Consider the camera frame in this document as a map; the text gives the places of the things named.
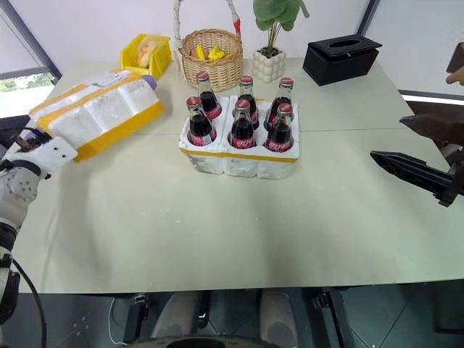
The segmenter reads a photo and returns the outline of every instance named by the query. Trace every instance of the table surface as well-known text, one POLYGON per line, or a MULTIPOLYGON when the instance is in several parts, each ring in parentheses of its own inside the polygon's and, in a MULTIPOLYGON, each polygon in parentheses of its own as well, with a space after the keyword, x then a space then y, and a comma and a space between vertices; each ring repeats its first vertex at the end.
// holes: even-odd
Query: table surface
MULTIPOLYGON (((245 72, 249 69, 246 61, 245 72)), ((464 201, 438 205, 382 170, 370 150, 446 170, 431 141, 402 128, 412 112, 381 66, 317 85, 286 61, 301 110, 301 157, 287 179, 198 173, 178 147, 195 90, 160 78, 165 115, 39 186, 15 245, 40 292, 117 293, 348 286, 464 277, 464 201)), ((53 95, 115 67, 78 65, 53 95)), ((255 81, 272 99, 277 83, 255 81)), ((222 94, 236 94, 237 88, 222 94)), ((28 291, 21 284, 21 291, 28 291)))

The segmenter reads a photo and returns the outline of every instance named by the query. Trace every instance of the red bottle cap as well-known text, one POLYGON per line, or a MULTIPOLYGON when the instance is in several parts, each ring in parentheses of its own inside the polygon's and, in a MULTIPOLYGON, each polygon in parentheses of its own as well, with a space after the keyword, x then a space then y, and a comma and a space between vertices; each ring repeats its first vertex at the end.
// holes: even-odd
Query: red bottle cap
POLYGON ((237 109, 249 109, 249 101, 247 101, 245 99, 239 99, 235 103, 235 107, 237 109))
POLYGON ((198 107, 202 103, 202 100, 198 96, 191 96, 187 98, 188 107, 198 107))
POLYGON ((280 104, 278 106, 278 111, 282 112, 283 114, 291 114, 293 112, 293 107, 291 107, 291 104, 289 103, 280 104))
POLYGON ((281 85, 282 86, 292 86, 293 85, 293 80, 291 78, 282 78, 281 79, 281 85))
POLYGON ((248 76, 248 75, 243 75, 240 78, 240 83, 245 83, 245 84, 253 83, 253 78, 251 76, 248 76))
POLYGON ((208 74, 206 71, 200 71, 198 74, 196 74, 196 78, 198 81, 205 81, 210 79, 210 74, 208 74))

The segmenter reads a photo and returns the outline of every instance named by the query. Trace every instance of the cola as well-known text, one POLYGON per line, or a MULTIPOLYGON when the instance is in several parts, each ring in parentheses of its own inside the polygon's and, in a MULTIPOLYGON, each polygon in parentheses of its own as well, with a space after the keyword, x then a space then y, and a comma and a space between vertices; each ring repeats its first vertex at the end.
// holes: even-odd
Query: cola
POLYGON ((239 99, 245 99, 249 102, 249 118, 252 121, 253 129, 258 128, 260 121, 258 120, 258 110, 256 109, 253 94, 253 78, 251 76, 244 75, 240 78, 239 99))
POLYGON ((229 144, 236 149, 249 149, 256 146, 253 124, 249 116, 250 103, 239 99, 235 104, 236 114, 233 119, 232 131, 229 133, 229 144))
POLYGON ((198 96, 191 96, 187 99, 187 108, 190 120, 188 141, 195 146, 211 144, 216 139, 216 131, 204 114, 201 99, 198 96))
MULTIPOLYGON (((268 131, 273 126, 277 116, 277 109, 279 105, 291 104, 291 90, 293 89, 293 80, 291 78, 282 78, 279 83, 279 90, 274 98, 274 101, 266 114, 264 127, 268 131)), ((290 121, 293 120, 293 113, 291 114, 290 121)))
POLYGON ((216 95, 212 91, 210 84, 210 75, 206 71, 201 71, 196 74, 198 81, 198 93, 202 100, 203 110, 210 120, 214 120, 223 111, 223 108, 218 103, 216 95))
POLYGON ((265 142, 266 149, 272 152, 285 152, 293 146, 294 140, 291 135, 292 112, 291 104, 287 103, 278 106, 277 115, 265 142))

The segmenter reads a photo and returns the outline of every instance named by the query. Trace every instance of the black tissue box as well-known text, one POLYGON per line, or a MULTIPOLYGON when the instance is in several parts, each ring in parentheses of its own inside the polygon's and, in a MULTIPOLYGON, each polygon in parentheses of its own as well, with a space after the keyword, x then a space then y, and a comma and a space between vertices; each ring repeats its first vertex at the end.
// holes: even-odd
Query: black tissue box
POLYGON ((381 44, 361 35, 348 35, 307 45, 303 69, 319 85, 366 75, 381 44))

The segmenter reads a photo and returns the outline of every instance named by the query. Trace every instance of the robotic hand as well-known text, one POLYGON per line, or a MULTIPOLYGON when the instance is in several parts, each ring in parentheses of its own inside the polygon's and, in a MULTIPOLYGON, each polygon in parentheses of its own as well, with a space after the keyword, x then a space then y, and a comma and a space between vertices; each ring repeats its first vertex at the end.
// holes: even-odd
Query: robotic hand
POLYGON ((20 275, 10 270, 12 250, 38 183, 77 155, 62 138, 44 139, 33 148, 21 139, 20 150, 0 162, 0 325, 16 308, 20 275))

